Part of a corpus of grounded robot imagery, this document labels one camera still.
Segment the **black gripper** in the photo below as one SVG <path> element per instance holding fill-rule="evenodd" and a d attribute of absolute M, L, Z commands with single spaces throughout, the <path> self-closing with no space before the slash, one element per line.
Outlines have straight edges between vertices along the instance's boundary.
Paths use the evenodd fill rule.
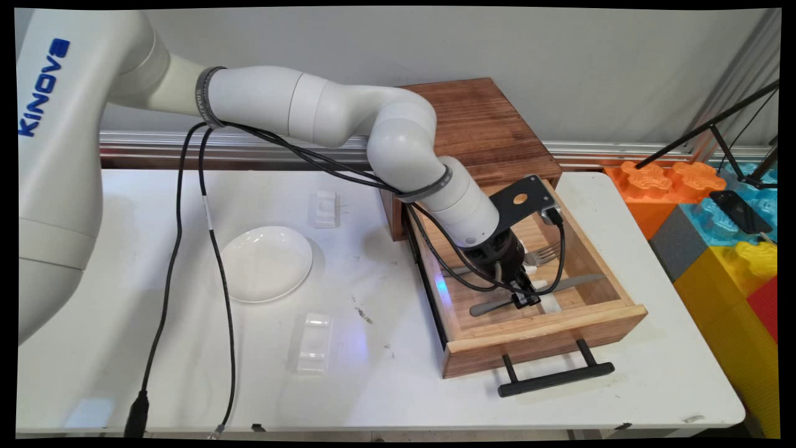
<path fill-rule="evenodd" d="M 466 248 L 464 255 L 474 266 L 501 284 L 534 292 L 545 289 L 543 281 L 532 281 L 530 286 L 530 280 L 523 266 L 525 249 L 510 229 L 495 233 L 478 246 Z M 510 297 L 516 309 L 536 306 L 541 302 L 540 296 L 535 293 L 525 295 L 521 292 L 512 292 Z"/>

